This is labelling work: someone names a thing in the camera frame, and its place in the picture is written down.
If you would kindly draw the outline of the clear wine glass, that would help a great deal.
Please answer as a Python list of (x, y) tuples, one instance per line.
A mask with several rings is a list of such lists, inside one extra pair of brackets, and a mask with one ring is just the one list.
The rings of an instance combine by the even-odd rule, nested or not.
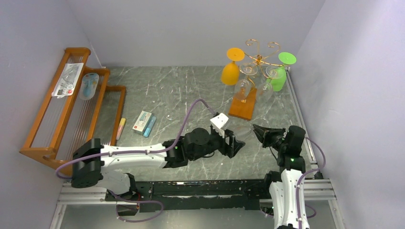
[(173, 86), (162, 85), (160, 91), (162, 92), (162, 100), (165, 105), (165, 117), (171, 121), (177, 119), (178, 115), (175, 110), (177, 103), (176, 88)]
[(274, 87), (271, 84), (273, 80), (276, 83), (282, 79), (284, 75), (284, 67), (278, 66), (268, 66), (265, 72), (265, 81), (261, 83), (256, 92), (256, 101), (259, 103), (266, 103), (272, 96), (274, 92)]
[(244, 63), (239, 66), (239, 71), (245, 77), (239, 80), (234, 87), (234, 98), (245, 103), (250, 92), (255, 89), (255, 83), (250, 76), (258, 72), (258, 67), (255, 63)]

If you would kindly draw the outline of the green plastic wine glass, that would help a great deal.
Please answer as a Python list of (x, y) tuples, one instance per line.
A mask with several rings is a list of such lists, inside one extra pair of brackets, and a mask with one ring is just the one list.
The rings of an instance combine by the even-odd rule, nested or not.
[(282, 63), (280, 66), (270, 65), (266, 68), (266, 82), (271, 84), (274, 92), (281, 91), (287, 80), (286, 67), (295, 64), (297, 61), (295, 55), (289, 52), (281, 52), (278, 59)]

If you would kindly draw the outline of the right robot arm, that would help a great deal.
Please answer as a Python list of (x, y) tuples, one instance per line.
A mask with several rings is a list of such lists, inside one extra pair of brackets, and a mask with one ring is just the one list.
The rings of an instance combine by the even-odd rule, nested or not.
[(305, 160), (301, 156), (306, 131), (299, 126), (268, 128), (254, 124), (253, 131), (263, 148), (277, 152), (278, 172), (271, 171), (262, 185), (265, 196), (272, 199), (276, 229), (310, 228), (305, 209)]

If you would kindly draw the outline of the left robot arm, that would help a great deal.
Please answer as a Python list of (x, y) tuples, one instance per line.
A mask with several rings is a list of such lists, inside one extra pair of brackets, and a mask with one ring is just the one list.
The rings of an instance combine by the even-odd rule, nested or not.
[(234, 133), (225, 130), (221, 136), (214, 128), (207, 131), (196, 128), (183, 136), (162, 144), (141, 147), (117, 147), (103, 145), (93, 138), (79, 147), (73, 155), (71, 185), (74, 188), (104, 187), (124, 200), (131, 200), (137, 193), (135, 178), (118, 170), (129, 167), (178, 168), (188, 162), (207, 157), (219, 151), (229, 158), (245, 146)]

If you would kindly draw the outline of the yellow plastic wine glass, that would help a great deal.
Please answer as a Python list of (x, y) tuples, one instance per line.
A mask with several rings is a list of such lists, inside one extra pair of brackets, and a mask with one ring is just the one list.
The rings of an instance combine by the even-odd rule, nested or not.
[(239, 79), (239, 67), (236, 62), (244, 59), (244, 52), (240, 48), (230, 48), (226, 52), (227, 58), (231, 61), (222, 71), (221, 81), (225, 85), (235, 85)]

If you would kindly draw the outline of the blue marker pen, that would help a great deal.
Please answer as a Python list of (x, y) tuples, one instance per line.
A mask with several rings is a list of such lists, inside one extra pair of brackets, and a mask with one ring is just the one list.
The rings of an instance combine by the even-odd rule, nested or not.
[(154, 124), (155, 124), (156, 120), (157, 120), (157, 117), (156, 117), (156, 116), (152, 116), (152, 117), (150, 118), (150, 121), (149, 121), (149, 123), (148, 123), (148, 125), (147, 125), (147, 127), (146, 127), (146, 129), (145, 129), (145, 131), (144, 131), (144, 133), (143, 133), (143, 136), (144, 136), (145, 138), (148, 138), (148, 137), (149, 137), (149, 135), (150, 135), (150, 133), (151, 133), (153, 127), (154, 127)]

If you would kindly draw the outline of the small white blue box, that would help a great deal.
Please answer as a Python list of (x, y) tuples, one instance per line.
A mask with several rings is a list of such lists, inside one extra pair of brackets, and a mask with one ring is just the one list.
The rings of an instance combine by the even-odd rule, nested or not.
[(146, 128), (150, 122), (151, 117), (152, 113), (141, 111), (140, 115), (138, 116), (137, 120), (132, 126), (132, 130), (134, 130), (138, 134), (143, 134), (146, 131)]

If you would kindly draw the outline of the yellow pink marker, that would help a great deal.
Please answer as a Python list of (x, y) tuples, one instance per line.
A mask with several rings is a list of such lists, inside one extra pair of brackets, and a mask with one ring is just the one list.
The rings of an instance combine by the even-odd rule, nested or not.
[(117, 135), (116, 135), (116, 140), (119, 140), (122, 134), (122, 131), (124, 129), (126, 123), (126, 119), (125, 118), (121, 118), (119, 125), (118, 125), (118, 130), (117, 130)]

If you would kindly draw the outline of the light blue packaged item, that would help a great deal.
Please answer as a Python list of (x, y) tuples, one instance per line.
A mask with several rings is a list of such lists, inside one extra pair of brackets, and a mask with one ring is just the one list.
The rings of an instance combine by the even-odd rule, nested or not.
[(82, 100), (90, 100), (94, 97), (98, 86), (99, 75), (97, 73), (87, 73), (82, 78), (79, 91), (79, 98)]

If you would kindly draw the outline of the wooden tiered shelf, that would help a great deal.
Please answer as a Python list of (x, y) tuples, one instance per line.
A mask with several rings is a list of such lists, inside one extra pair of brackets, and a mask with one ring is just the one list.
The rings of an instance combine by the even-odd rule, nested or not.
[(52, 92), (68, 63), (86, 64), (91, 51), (86, 47), (66, 48), (20, 153), (57, 169), (72, 159), (74, 152), (92, 138), (106, 134), (105, 145), (116, 145), (126, 87), (109, 85), (110, 70), (83, 66), (79, 79), (97, 73), (100, 81), (90, 100), (79, 97), (81, 81), (73, 94), (57, 98)]

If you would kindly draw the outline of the white packaged item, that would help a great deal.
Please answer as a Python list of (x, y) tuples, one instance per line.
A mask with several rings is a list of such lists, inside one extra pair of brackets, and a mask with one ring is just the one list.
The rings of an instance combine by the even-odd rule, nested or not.
[(84, 63), (66, 63), (52, 92), (52, 97), (71, 96), (82, 72)]

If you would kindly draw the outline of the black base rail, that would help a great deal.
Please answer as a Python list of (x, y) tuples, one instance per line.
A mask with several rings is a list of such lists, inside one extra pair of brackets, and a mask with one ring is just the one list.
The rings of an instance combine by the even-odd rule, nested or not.
[(270, 199), (270, 174), (263, 179), (149, 181), (135, 183), (135, 188), (121, 194), (124, 200), (141, 201), (141, 212), (190, 209), (242, 208), (259, 210), (260, 200)]

